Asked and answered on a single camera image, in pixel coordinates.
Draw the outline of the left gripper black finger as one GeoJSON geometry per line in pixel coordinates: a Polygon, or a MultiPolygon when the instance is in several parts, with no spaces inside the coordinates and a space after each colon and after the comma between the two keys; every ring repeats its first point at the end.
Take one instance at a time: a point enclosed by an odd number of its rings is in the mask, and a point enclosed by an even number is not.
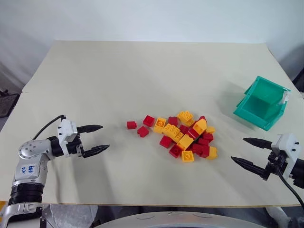
{"type": "Polygon", "coordinates": [[[101,126],[101,125],[91,124],[91,125],[80,126],[80,127],[77,127],[76,129],[77,129],[77,132],[79,134],[81,134],[81,133],[91,133],[91,132],[97,131],[102,128],[103,128],[103,126],[101,126]]]}
{"type": "Polygon", "coordinates": [[[83,158],[88,158],[88,157],[91,157],[91,156],[95,156],[95,155],[98,155],[100,154],[101,152],[105,151],[106,149],[109,148],[109,144],[108,145],[99,145],[99,146],[96,146],[96,147],[92,147],[90,150],[88,151],[83,151],[82,152],[82,157],[83,158]]]}

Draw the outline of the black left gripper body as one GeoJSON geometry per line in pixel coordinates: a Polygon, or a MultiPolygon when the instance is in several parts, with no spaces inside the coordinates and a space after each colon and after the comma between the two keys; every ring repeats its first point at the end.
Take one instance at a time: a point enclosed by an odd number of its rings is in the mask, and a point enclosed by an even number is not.
{"type": "Polygon", "coordinates": [[[83,157],[84,149],[80,134],[77,134],[72,142],[68,142],[66,145],[68,154],[76,154],[78,157],[83,157]]]}

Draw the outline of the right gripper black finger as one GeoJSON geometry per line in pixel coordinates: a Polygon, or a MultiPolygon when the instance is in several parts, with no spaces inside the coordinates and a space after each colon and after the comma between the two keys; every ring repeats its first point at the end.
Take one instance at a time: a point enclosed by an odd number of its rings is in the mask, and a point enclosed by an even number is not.
{"type": "Polygon", "coordinates": [[[242,159],[242,158],[238,158],[238,157],[233,157],[231,156],[231,159],[238,164],[239,166],[241,166],[243,169],[250,171],[258,176],[260,176],[263,180],[267,181],[268,177],[264,176],[264,171],[265,169],[258,167],[256,165],[253,164],[253,162],[250,162],[248,160],[242,159]]]}
{"type": "Polygon", "coordinates": [[[248,138],[243,138],[243,141],[261,149],[272,150],[272,142],[264,139],[248,137],[248,138]]]}

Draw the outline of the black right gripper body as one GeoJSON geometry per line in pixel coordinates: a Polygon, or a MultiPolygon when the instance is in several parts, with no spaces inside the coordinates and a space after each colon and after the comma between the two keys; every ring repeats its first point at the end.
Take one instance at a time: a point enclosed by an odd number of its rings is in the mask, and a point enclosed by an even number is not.
{"type": "Polygon", "coordinates": [[[278,155],[275,154],[274,152],[271,152],[270,155],[268,156],[268,163],[265,167],[265,177],[268,178],[271,173],[278,175],[278,172],[276,171],[276,167],[279,168],[281,175],[283,175],[287,167],[286,158],[287,155],[285,152],[280,152],[278,155]]]}

